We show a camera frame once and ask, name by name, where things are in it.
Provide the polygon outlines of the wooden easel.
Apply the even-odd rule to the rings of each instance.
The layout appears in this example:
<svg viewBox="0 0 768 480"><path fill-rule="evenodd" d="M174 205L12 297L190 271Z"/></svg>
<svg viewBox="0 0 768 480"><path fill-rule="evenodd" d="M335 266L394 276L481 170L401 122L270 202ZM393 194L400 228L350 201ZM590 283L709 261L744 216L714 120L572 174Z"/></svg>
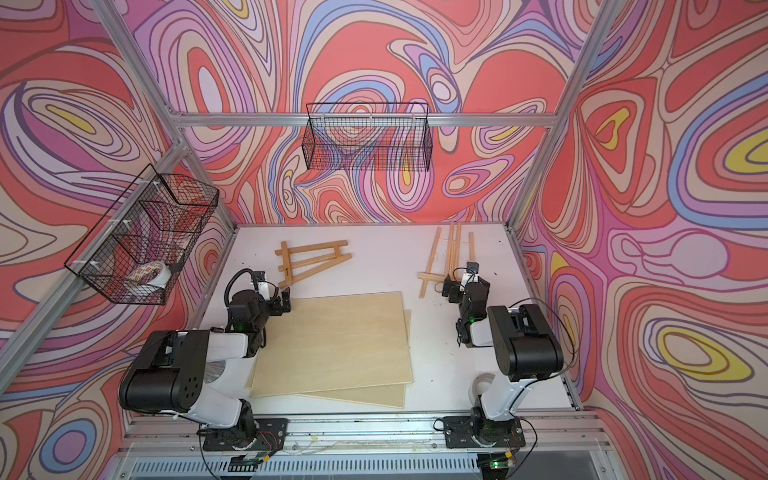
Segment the wooden easel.
<svg viewBox="0 0 768 480"><path fill-rule="evenodd" d="M473 231L457 222L438 226L431 242L426 267L417 273L420 282L418 298L423 299L430 286L442 286L445 279L460 281L466 264L476 260L476 235Z"/></svg>
<svg viewBox="0 0 768 480"><path fill-rule="evenodd" d="M343 251L347 246L346 240L296 247L289 247L286 241L282 241L280 247L274 251L281 261L278 271L283 274L279 287L291 287L351 260L352 254Z"/></svg>

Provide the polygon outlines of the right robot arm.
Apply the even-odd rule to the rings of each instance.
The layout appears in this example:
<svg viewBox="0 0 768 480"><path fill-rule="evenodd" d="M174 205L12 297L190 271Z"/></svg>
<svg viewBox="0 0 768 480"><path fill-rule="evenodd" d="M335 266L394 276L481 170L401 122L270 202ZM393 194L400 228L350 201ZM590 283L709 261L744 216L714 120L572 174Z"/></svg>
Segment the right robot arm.
<svg viewBox="0 0 768 480"><path fill-rule="evenodd" d="M496 372L481 373L472 381L467 414L438 420L446 447L516 451L525 446L517 410L535 384L564 372L561 345L531 298L490 306L490 283L473 272L446 283L444 295L459 306L458 344L491 350L497 364Z"/></svg>

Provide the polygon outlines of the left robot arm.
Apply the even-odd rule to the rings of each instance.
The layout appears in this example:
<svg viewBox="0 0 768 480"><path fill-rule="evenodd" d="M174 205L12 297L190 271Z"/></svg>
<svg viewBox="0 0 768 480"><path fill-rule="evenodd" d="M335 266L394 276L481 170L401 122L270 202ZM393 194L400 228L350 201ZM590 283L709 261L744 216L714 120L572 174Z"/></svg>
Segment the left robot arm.
<svg viewBox="0 0 768 480"><path fill-rule="evenodd" d="M126 411L196 423L202 451L268 457L283 449L288 421L256 418L249 401L207 384L205 371L256 357L267 345L268 320L291 311L291 291L244 268L227 283L224 306L222 328L153 332L121 378L118 402Z"/></svg>

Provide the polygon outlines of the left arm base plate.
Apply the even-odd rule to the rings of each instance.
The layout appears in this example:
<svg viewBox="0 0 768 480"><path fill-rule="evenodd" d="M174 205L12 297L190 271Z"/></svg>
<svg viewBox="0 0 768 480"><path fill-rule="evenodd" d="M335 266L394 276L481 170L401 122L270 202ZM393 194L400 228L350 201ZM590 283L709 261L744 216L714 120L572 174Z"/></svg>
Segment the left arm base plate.
<svg viewBox="0 0 768 480"><path fill-rule="evenodd" d="M289 420L256 418L250 425L229 429L204 428L199 432L206 452L263 452L274 454L283 449Z"/></svg>

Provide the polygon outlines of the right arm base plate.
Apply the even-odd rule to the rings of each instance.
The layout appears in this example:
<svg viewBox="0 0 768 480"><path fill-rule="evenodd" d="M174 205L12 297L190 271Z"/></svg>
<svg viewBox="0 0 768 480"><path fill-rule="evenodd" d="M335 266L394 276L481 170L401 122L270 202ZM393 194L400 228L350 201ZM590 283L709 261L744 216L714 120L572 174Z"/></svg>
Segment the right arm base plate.
<svg viewBox="0 0 768 480"><path fill-rule="evenodd" d="M526 439L518 419L491 421L470 416L447 416L437 420L449 449L507 448L518 450Z"/></svg>

